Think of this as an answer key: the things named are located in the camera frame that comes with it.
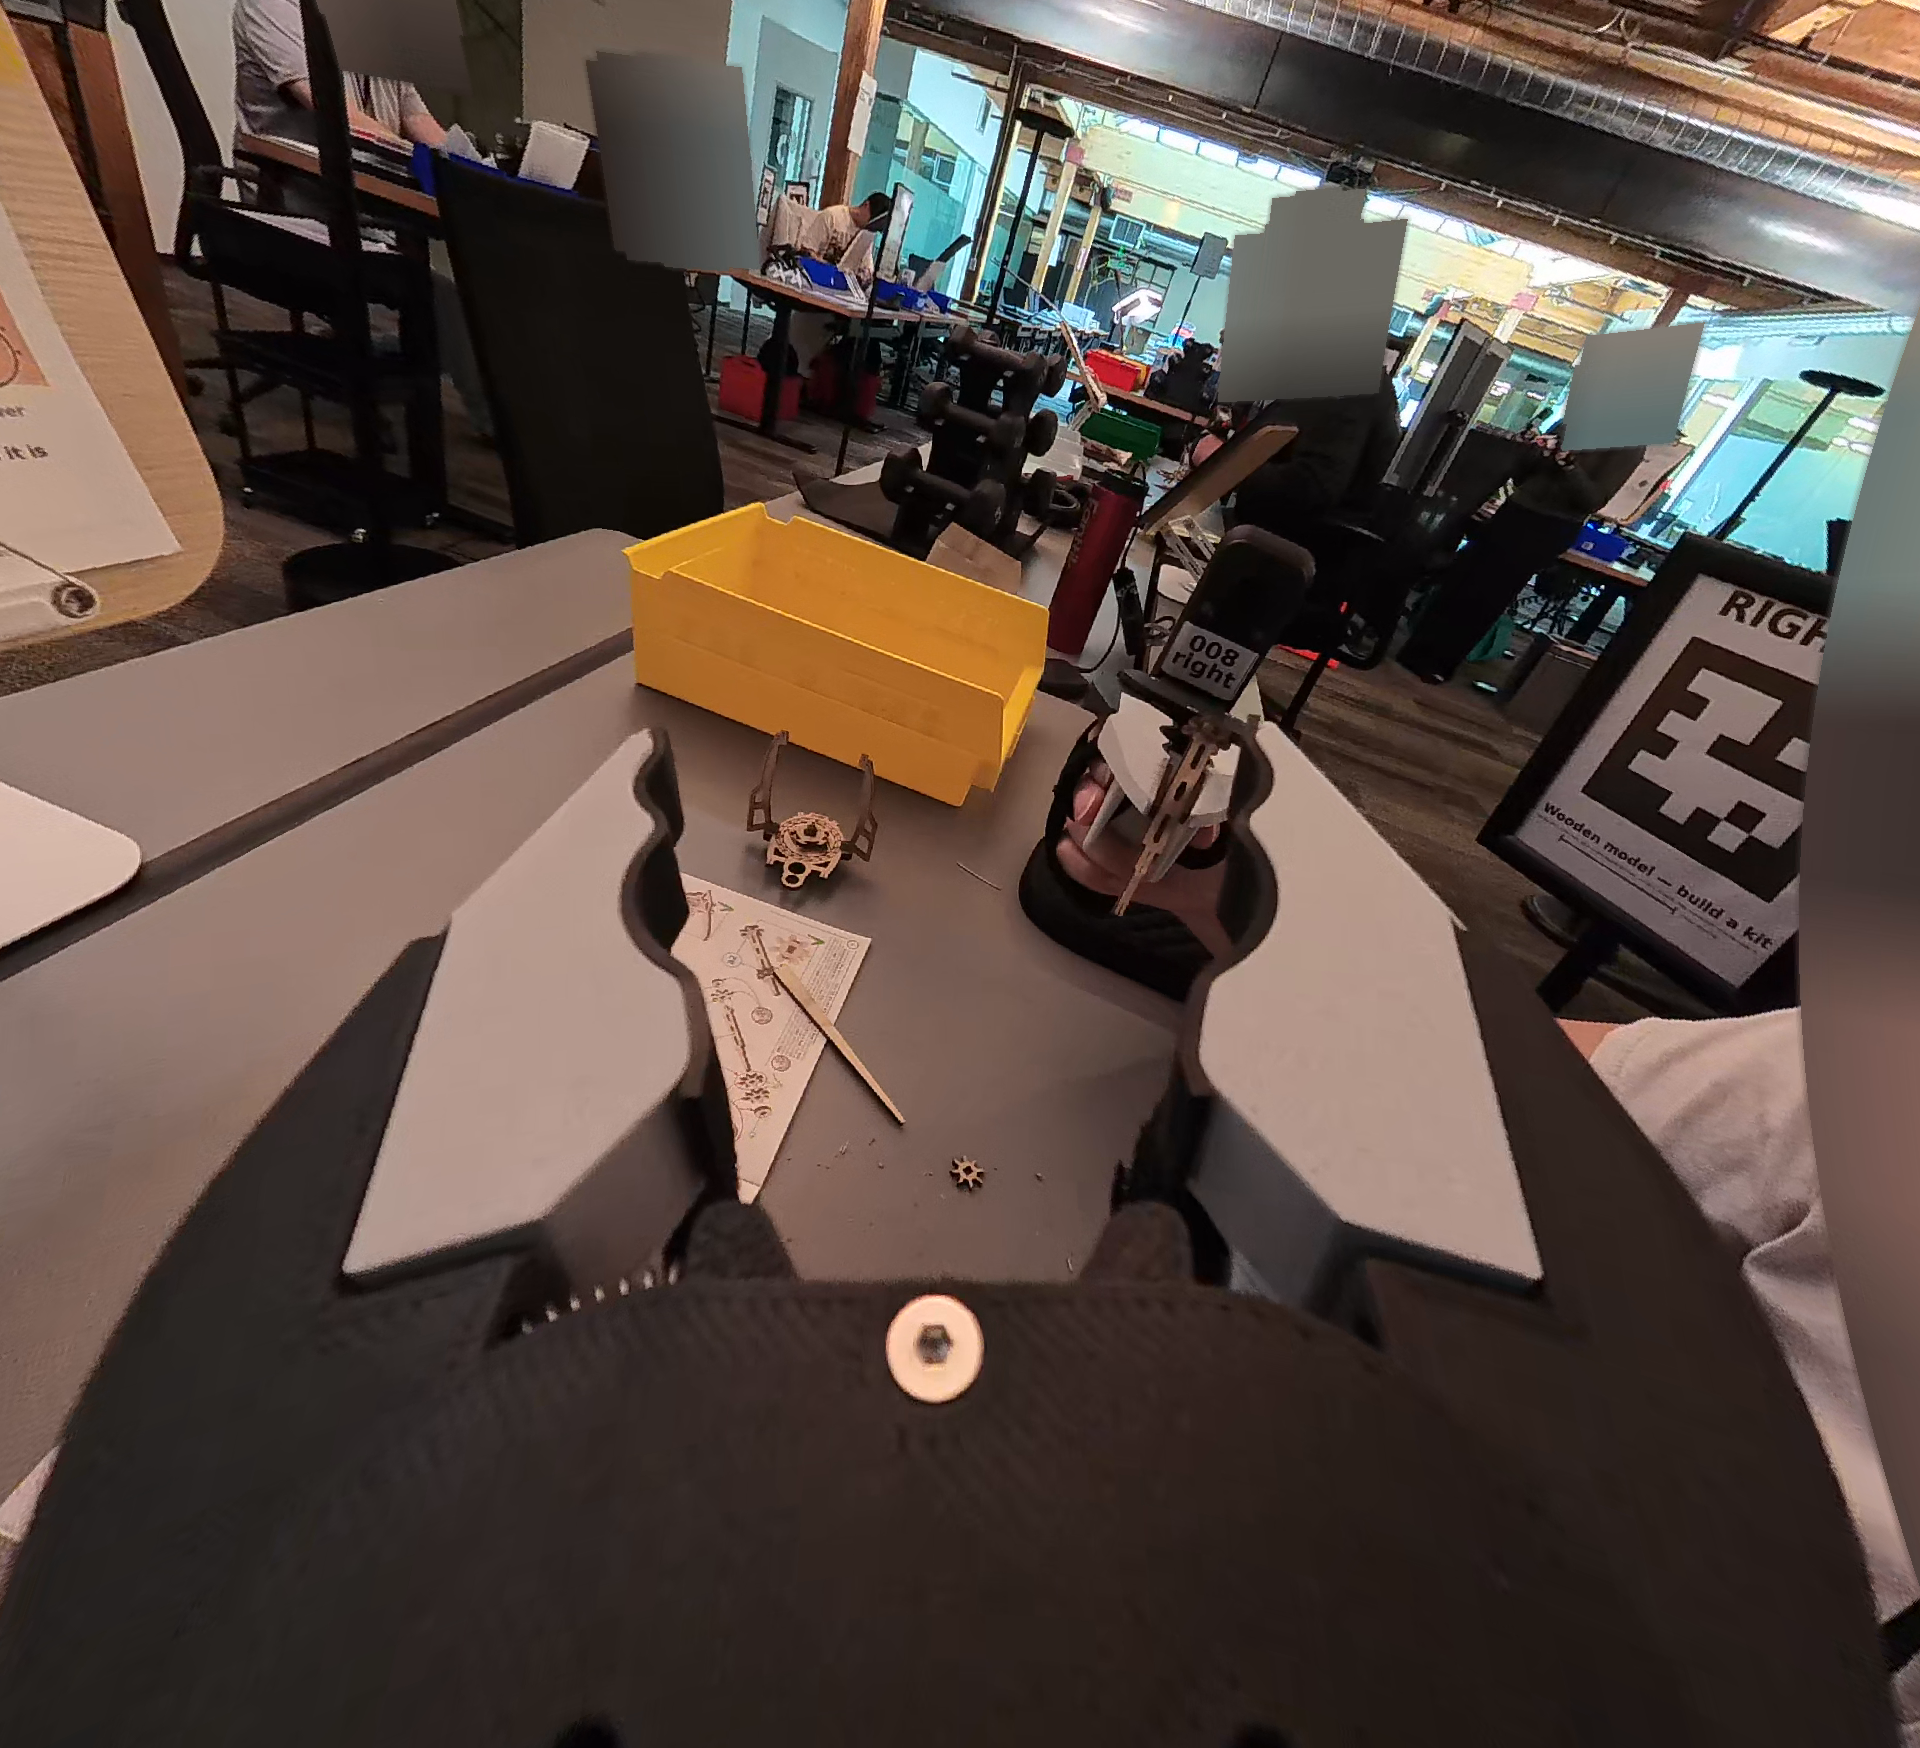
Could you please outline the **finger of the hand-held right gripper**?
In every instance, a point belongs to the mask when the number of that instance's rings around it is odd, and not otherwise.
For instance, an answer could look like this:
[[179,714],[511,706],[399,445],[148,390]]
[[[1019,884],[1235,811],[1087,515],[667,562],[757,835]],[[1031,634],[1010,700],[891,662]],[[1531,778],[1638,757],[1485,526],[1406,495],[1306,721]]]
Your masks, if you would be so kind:
[[1095,814],[1084,815],[1090,838],[1133,810],[1146,823],[1146,811],[1173,754],[1173,726],[1177,719],[1157,708],[1118,708],[1098,727],[1098,759],[1106,769],[1106,786]]
[[1183,815],[1177,855],[1201,858],[1230,820],[1245,744],[1228,729],[1184,729],[1183,736],[1177,756],[1177,803]]

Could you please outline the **thin tapered wooden stick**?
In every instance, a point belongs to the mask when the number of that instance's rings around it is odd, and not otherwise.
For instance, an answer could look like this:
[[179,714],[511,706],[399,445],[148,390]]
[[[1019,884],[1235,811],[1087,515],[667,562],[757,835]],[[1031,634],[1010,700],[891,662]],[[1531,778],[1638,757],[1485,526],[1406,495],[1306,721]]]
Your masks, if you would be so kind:
[[845,1063],[859,1076],[867,1085],[869,1094],[876,1100],[882,1111],[897,1123],[906,1125],[904,1113],[887,1094],[887,1089],[876,1080],[876,1074],[864,1060],[852,1049],[851,1042],[838,1030],[834,1020],[829,1015],[827,1002],[814,993],[807,970],[791,972],[786,965],[774,959],[772,949],[768,949],[763,930],[757,924],[744,928],[746,937],[752,937],[755,943],[755,952],[762,962],[762,972],[775,982],[778,988],[789,993],[812,1021],[812,1026],[823,1033],[823,1037],[837,1049]]

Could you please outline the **wooden model gear assembly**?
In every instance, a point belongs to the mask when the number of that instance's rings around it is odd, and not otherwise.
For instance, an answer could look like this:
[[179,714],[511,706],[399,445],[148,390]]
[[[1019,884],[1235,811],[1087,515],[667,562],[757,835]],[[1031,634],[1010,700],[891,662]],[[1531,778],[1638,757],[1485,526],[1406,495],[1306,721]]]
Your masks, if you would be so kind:
[[876,842],[876,771],[870,756],[861,756],[861,803],[851,830],[821,811],[778,815],[774,790],[778,766],[791,745],[791,734],[781,729],[762,759],[755,788],[749,796],[748,828],[766,843],[763,860],[781,872],[783,884],[800,890],[811,879],[829,881],[843,860],[869,861]]

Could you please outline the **person's right hand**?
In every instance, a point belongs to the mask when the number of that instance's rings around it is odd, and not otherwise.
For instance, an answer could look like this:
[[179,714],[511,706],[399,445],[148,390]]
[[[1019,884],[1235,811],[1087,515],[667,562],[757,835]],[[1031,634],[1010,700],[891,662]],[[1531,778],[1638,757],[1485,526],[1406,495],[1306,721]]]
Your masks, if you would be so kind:
[[1228,952],[1231,937],[1220,919],[1228,872],[1224,861],[1207,869],[1171,867],[1161,881],[1142,882],[1124,914],[1117,914],[1117,901],[1136,869],[1144,839],[1142,817],[1120,814],[1100,835],[1090,833],[1088,823],[1069,821],[1052,845],[1052,858],[1076,890],[1078,908],[1095,924],[1144,930],[1149,920],[1177,920],[1200,940],[1205,954]]

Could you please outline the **maroon water bottle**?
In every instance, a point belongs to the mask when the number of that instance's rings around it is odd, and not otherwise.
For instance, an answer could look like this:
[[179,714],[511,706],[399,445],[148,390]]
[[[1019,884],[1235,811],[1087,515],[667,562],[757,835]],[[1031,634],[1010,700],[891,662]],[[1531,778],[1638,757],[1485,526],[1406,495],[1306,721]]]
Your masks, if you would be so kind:
[[1048,604],[1050,655],[1076,656],[1088,642],[1146,495],[1149,481],[1139,468],[1105,468],[1088,481],[1074,544]]

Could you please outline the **paper instruction sheet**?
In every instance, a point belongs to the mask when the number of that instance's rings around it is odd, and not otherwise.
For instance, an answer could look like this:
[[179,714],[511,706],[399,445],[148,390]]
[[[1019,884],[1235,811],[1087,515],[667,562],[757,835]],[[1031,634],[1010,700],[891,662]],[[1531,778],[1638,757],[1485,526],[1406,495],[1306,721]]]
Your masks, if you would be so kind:
[[829,1020],[852,988],[870,938],[684,874],[687,923],[675,957],[699,982],[725,1076],[737,1195],[762,1193],[827,1037],[781,977],[799,979]]

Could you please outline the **yellow plastic bin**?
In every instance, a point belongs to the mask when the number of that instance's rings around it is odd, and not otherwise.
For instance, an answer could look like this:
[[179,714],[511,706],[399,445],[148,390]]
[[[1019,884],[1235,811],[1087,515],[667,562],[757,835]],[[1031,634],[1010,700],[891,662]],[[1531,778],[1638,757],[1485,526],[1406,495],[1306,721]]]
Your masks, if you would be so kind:
[[637,682],[959,806],[1028,723],[1046,610],[763,506],[637,541]]

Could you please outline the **black dumbbell rack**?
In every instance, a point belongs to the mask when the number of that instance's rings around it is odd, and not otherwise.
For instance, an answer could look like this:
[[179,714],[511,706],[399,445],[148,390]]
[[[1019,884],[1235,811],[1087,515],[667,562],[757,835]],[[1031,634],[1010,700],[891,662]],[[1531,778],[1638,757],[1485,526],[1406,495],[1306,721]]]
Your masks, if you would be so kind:
[[1043,515],[1055,488],[1043,471],[1041,492],[1031,495],[1025,465],[1052,451],[1060,430],[1056,410],[1040,410],[1037,401],[1059,394],[1069,358],[1010,350],[962,327],[947,338],[943,364],[958,368],[958,382],[936,379],[924,390],[925,461],[900,449],[881,464],[879,488],[892,504],[887,540],[925,560],[947,526],[958,526],[1023,558],[1041,529],[1025,531],[1022,517],[1033,508]]

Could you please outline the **black framed tag sign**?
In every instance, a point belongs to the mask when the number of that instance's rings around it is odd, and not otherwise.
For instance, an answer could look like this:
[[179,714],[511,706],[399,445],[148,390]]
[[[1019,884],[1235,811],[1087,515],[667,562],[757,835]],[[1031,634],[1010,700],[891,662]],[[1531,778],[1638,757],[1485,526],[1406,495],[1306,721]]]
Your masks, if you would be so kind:
[[1686,536],[1490,817],[1572,930],[1563,1004],[1631,949],[1718,1013],[1797,1002],[1812,708],[1834,579]]

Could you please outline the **black floor stand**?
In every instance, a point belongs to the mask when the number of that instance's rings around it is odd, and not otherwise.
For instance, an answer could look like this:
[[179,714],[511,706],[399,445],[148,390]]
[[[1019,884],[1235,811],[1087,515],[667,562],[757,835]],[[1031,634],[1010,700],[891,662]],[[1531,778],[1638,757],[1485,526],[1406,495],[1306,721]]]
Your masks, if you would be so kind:
[[324,222],[338,282],[330,327],[342,346],[352,440],[348,464],[367,509],[361,540],[312,549],[296,560],[294,581],[300,598],[326,604],[443,574],[455,565],[455,558],[395,541],[389,514],[391,478],[384,461],[380,371],[369,322],[363,226],[356,211],[348,149],[348,110],[338,59],[318,0],[300,0],[300,38],[314,115],[318,186],[324,197]]

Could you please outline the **white sign stand base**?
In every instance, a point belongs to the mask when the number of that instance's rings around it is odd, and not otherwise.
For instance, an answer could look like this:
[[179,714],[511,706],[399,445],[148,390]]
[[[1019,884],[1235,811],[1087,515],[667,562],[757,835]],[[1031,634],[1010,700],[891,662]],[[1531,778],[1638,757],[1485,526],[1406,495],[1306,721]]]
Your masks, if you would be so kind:
[[123,831],[2,783],[2,949],[123,890],[141,847]]

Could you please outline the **black floor lamp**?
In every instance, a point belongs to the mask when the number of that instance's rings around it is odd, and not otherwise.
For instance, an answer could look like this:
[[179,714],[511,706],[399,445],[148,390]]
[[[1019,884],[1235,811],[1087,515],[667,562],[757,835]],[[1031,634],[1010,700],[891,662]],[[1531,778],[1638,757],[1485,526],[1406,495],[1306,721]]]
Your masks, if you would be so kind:
[[1776,453],[1764,473],[1756,480],[1752,488],[1742,494],[1742,499],[1735,504],[1733,511],[1710,531],[1712,540],[1730,540],[1733,534],[1742,527],[1748,511],[1756,499],[1768,490],[1771,480],[1788,465],[1790,457],[1801,447],[1810,437],[1815,423],[1826,417],[1828,409],[1841,396],[1853,396],[1862,401],[1880,401],[1887,388],[1874,381],[1860,379],[1844,371],[1831,368],[1803,368],[1800,381],[1814,390],[1817,390],[1817,403],[1812,407],[1812,413],[1803,417],[1800,428]]

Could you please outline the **black partition panel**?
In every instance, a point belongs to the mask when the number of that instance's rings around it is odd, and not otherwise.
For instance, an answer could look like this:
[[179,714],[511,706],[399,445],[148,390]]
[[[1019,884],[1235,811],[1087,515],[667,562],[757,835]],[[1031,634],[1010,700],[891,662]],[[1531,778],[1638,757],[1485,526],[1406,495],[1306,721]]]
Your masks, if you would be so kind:
[[725,508],[675,270],[637,264],[603,199],[439,156],[435,202],[516,541],[653,538]]

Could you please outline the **wooden sign board with paper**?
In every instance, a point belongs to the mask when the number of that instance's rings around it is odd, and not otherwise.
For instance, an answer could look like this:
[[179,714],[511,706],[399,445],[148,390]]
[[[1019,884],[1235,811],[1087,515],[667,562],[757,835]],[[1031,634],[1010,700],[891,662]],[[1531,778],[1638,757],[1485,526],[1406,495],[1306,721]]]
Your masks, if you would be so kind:
[[2,41],[2,646],[175,609],[224,499],[13,24]]

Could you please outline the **black office chair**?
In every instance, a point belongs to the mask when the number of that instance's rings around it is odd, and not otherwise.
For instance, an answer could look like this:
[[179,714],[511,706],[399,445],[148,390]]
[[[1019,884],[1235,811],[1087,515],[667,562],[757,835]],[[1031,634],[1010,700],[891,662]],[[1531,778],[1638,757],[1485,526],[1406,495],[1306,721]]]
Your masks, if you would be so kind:
[[429,527],[445,504],[441,375],[420,236],[354,216],[347,261],[329,219],[281,207],[299,170],[233,165],[161,0],[119,0],[175,124],[179,272],[203,284],[244,502],[260,498],[363,538]]

